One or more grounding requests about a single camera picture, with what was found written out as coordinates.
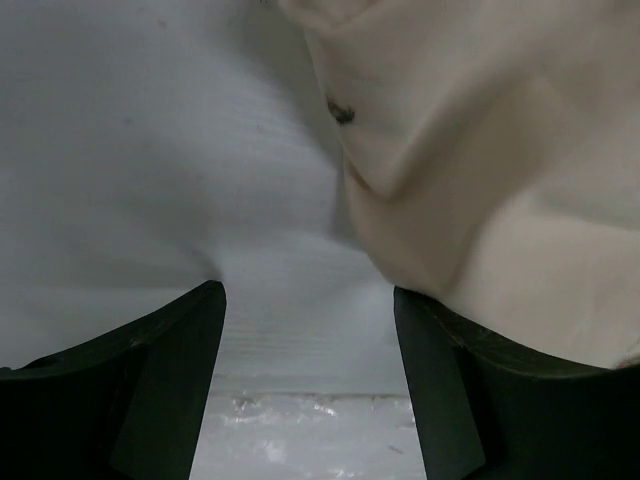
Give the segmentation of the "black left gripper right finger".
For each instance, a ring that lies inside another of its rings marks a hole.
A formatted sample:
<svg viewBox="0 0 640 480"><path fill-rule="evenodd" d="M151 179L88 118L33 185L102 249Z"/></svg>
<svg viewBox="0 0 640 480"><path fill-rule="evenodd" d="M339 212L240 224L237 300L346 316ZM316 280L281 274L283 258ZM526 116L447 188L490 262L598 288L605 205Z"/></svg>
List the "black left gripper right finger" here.
<svg viewBox="0 0 640 480"><path fill-rule="evenodd" d="M637 366L550 356L400 288L394 317L428 479L638 477Z"/></svg>

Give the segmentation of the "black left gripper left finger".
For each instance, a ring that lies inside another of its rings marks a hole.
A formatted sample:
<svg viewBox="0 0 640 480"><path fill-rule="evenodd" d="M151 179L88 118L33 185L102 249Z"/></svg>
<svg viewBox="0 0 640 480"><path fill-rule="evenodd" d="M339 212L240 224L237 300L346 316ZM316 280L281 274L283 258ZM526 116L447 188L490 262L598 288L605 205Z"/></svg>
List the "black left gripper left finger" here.
<svg viewBox="0 0 640 480"><path fill-rule="evenodd" d="M226 311L205 282L159 310L1 371L5 479L190 476Z"/></svg>

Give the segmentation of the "beige trousers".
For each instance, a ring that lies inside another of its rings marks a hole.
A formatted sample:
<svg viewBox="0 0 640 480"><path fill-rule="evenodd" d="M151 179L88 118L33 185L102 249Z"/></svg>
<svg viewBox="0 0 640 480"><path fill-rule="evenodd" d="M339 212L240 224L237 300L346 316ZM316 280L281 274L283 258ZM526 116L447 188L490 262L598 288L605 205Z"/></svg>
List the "beige trousers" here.
<svg viewBox="0 0 640 480"><path fill-rule="evenodd" d="M515 342L639 359L639 5L284 1L382 274Z"/></svg>

